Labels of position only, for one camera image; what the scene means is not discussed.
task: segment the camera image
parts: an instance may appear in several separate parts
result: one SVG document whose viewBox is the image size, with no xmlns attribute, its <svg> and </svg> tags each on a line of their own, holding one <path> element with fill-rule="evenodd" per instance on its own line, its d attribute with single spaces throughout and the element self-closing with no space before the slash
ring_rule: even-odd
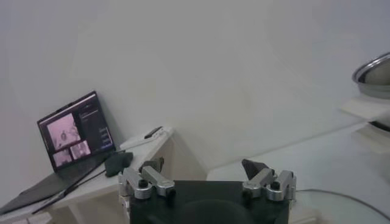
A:
<svg viewBox="0 0 390 224">
<path fill-rule="evenodd" d="M 68 150 L 57 152 L 53 155 L 53 158 L 57 167 L 62 166 L 66 163 L 70 163 L 72 161 L 71 155 L 69 154 Z"/>
<path fill-rule="evenodd" d="M 79 159 L 83 156 L 91 154 L 91 150 L 87 144 L 87 141 L 71 146 L 71 151 L 74 159 Z"/>
<path fill-rule="evenodd" d="M 55 150 L 80 140 L 79 131 L 72 114 L 68 114 L 48 125 Z"/>
</svg>

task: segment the glass surface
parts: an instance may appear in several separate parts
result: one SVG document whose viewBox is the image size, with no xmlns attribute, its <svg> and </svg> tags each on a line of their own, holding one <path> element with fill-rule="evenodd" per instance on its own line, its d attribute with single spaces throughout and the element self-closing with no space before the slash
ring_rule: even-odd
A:
<svg viewBox="0 0 390 224">
<path fill-rule="evenodd" d="M 297 192 L 296 199 L 298 204 L 318 210 L 329 223 L 390 223 L 371 208 L 342 196 L 322 192 Z"/>
</svg>

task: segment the stainless steel bowl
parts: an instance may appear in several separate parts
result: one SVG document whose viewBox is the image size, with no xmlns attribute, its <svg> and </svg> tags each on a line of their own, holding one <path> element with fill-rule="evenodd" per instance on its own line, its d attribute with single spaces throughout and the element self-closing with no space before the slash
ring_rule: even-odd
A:
<svg viewBox="0 0 390 224">
<path fill-rule="evenodd" d="M 390 52 L 358 68 L 352 76 L 361 93 L 390 99 Z"/>
</svg>

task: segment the white table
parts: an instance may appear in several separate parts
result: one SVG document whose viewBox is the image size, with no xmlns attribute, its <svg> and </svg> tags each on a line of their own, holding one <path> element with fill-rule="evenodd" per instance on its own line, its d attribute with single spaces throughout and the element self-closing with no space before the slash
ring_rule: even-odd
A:
<svg viewBox="0 0 390 224">
<path fill-rule="evenodd" d="M 154 157 L 154 155 L 156 155 L 156 153 L 161 149 L 164 143 L 173 134 L 173 129 L 165 127 L 165 130 L 166 131 L 156 140 L 126 150 L 127 152 L 133 152 L 133 160 L 130 165 L 132 168 L 138 169 L 144 161 L 150 160 Z M 104 164 L 100 165 L 96 170 L 90 173 L 83 180 L 86 180 L 89 177 L 92 177 L 93 175 L 102 172 L 104 169 Z M 79 224 L 83 224 L 82 214 L 78 211 L 77 204 L 85 200 L 89 200 L 95 197 L 99 197 L 101 195 L 117 191 L 117 187 L 117 177 L 107 178 L 104 174 L 102 174 L 81 185 L 75 191 L 71 192 L 65 198 L 48 207 L 47 209 L 58 209 L 69 206 L 70 210 L 72 211 Z M 0 216 L 0 223 L 13 223 L 15 221 L 31 217 L 31 212 L 38 208 L 41 204 L 42 202 L 38 202 L 36 204 L 32 204 L 16 211 L 4 214 Z"/>
<path fill-rule="evenodd" d="M 249 159 L 277 172 L 292 170 L 298 189 L 351 195 L 390 216 L 390 154 L 376 153 L 375 142 L 356 132 L 365 125 L 353 125 Z M 211 170 L 207 180 L 246 181 L 247 177 L 241 161 L 237 161 Z"/>
<path fill-rule="evenodd" d="M 319 211 L 321 220 L 327 221 L 325 223 L 389 224 L 389 220 L 379 213 L 349 198 L 321 192 L 297 192 L 296 198 L 297 202 L 290 214 L 294 212 L 295 206 L 301 206 Z"/>
</svg>

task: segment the small black device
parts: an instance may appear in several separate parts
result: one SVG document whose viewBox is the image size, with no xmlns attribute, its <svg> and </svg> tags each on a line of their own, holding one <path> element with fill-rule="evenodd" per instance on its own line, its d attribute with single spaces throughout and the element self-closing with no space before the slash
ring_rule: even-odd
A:
<svg viewBox="0 0 390 224">
<path fill-rule="evenodd" d="M 159 129 L 163 128 L 163 126 L 159 126 L 155 129 L 153 129 L 151 132 L 149 132 L 147 135 L 145 135 L 144 139 L 148 139 L 148 138 L 151 138 L 153 137 L 154 133 L 158 132 Z"/>
<path fill-rule="evenodd" d="M 122 172 L 124 168 L 130 166 L 133 160 L 132 152 L 121 151 L 104 162 L 105 167 L 105 176 L 113 177 L 116 176 L 119 172 Z"/>
</svg>

